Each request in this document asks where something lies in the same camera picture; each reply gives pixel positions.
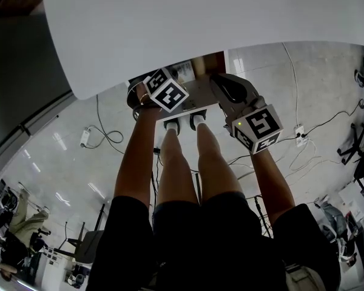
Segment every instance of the wall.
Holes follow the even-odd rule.
[[[0,20],[0,142],[69,90],[46,17]]]

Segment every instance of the foot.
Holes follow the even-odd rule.
[[[190,114],[190,127],[192,130],[197,130],[197,125],[206,120],[206,110],[201,110]]]
[[[178,118],[170,119],[168,121],[165,121],[164,122],[164,129],[166,129],[166,130],[175,129],[177,131],[177,135],[179,135],[180,132],[181,132],[181,126],[180,126],[180,122],[179,122]]]

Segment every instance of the white floor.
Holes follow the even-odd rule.
[[[360,67],[364,55],[363,47],[330,42],[289,42],[286,46],[294,62],[298,82],[298,121],[306,131],[339,111],[352,112],[359,99],[364,99],[364,89],[353,78],[354,69]],[[228,54],[229,72],[255,85],[267,103],[274,105],[285,128],[282,138],[293,137],[296,89],[291,63],[283,45],[239,48],[230,50]],[[126,90],[125,85],[118,85],[99,96],[99,111],[105,130],[119,130],[124,135],[123,143],[116,145],[122,151],[125,151],[135,123],[125,102]],[[350,162],[344,166],[328,161],[340,162],[336,151],[351,140],[349,126],[352,122],[364,122],[364,110],[357,109],[350,118],[340,114],[329,124],[314,130],[310,138],[317,148],[315,156],[321,157],[314,158],[310,165],[296,173],[289,166],[302,148],[296,148],[294,141],[283,141],[270,148],[274,159],[280,159],[278,166],[286,176],[297,204],[312,202],[318,196],[341,189],[352,179],[356,164]],[[216,134],[227,161],[248,154],[223,128],[224,114],[217,106],[208,111],[207,124]],[[30,140],[4,175],[10,186],[16,188],[16,183],[21,181],[33,193],[35,203],[50,208],[51,215],[46,226],[52,229],[50,242],[55,244],[62,240],[65,221],[68,221],[70,236],[78,235],[83,221],[86,228],[92,230],[101,204],[111,200],[113,195],[122,155],[107,141],[94,150],[81,148],[80,137],[90,125],[99,127],[95,97],[76,101],[62,111],[59,118]],[[159,124],[155,146],[161,145],[163,136],[163,125]],[[89,144],[96,144],[100,139],[101,135],[93,130]],[[179,139],[190,167],[197,169],[196,135],[187,120],[182,123]],[[292,168],[309,161],[314,156],[313,152],[314,146],[310,143]],[[155,164],[156,158],[153,165],[156,175]],[[249,158],[240,159],[231,167],[238,177],[243,176],[240,183],[247,197],[260,193]],[[90,182],[100,194],[89,187]],[[56,193],[70,206],[60,201]],[[314,206],[310,208],[315,215],[319,214]]]

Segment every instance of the white panel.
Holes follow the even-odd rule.
[[[44,0],[69,84],[86,99],[193,57],[279,41],[364,45],[364,0]]]

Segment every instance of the black shorts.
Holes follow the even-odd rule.
[[[285,264],[314,269],[327,291],[340,283],[340,267],[307,205],[282,214],[274,239],[242,193],[223,193],[202,206],[185,201],[148,208],[128,196],[111,204],[88,290],[287,290]]]
[[[187,201],[158,205],[153,214],[153,234],[158,261],[166,263],[201,254],[202,242],[219,251],[219,245],[234,245],[246,234],[261,235],[261,227],[244,194],[227,192],[202,206]]]

